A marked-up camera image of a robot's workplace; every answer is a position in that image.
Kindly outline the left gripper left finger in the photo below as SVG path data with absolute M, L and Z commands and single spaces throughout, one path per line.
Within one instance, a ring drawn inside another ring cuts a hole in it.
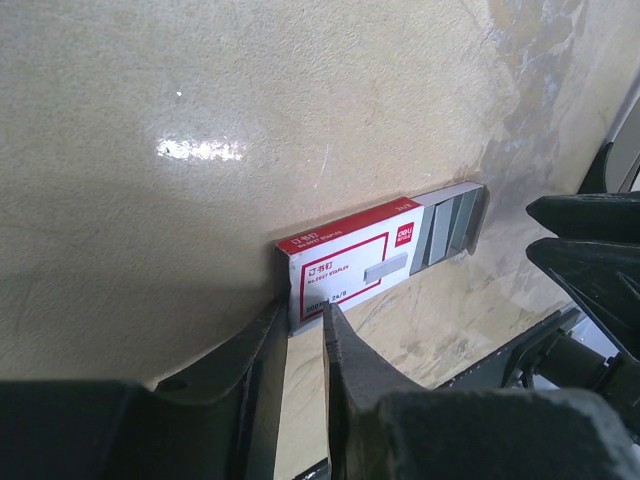
M 130 381 L 5 381 L 5 479 L 270 479 L 288 307 L 148 389 Z

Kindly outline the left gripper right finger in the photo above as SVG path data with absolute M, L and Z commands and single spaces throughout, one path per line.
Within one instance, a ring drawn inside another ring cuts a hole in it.
M 334 479 L 635 479 L 617 414 L 583 390 L 429 390 L 323 307 Z

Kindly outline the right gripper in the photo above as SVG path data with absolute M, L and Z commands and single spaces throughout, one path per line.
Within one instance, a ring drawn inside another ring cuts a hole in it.
M 638 240 L 639 192 L 543 196 L 526 212 L 562 238 L 530 244 L 527 258 L 590 319 L 556 311 L 441 386 L 588 390 L 637 430 L 639 247 L 572 240 Z

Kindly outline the staple box sleeve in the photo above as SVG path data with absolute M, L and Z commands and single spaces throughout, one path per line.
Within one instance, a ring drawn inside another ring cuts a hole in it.
M 289 334 L 316 326 L 326 302 L 344 311 L 409 277 L 424 206 L 407 197 L 275 244 L 276 291 L 288 298 Z

